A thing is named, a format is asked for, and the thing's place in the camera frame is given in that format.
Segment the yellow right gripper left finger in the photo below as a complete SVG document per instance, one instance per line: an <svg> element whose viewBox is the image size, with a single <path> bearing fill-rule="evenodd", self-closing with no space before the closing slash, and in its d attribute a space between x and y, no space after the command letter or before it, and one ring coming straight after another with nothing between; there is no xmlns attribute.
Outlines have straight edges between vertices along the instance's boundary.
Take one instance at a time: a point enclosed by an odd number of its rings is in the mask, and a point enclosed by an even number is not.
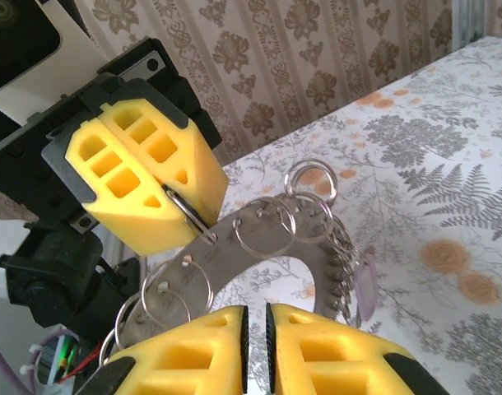
<svg viewBox="0 0 502 395"><path fill-rule="evenodd" d="M87 394L246 394L249 309L232 305L130 346L86 382Z"/></svg>

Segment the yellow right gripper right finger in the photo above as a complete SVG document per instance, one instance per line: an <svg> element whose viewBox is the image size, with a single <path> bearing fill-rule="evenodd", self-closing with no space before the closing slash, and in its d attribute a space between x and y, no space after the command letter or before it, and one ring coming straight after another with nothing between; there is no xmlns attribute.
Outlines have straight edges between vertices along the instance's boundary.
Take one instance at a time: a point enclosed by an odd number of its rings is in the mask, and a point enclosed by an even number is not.
<svg viewBox="0 0 502 395"><path fill-rule="evenodd" d="M445 394L398 344L288 304L266 307L273 394Z"/></svg>

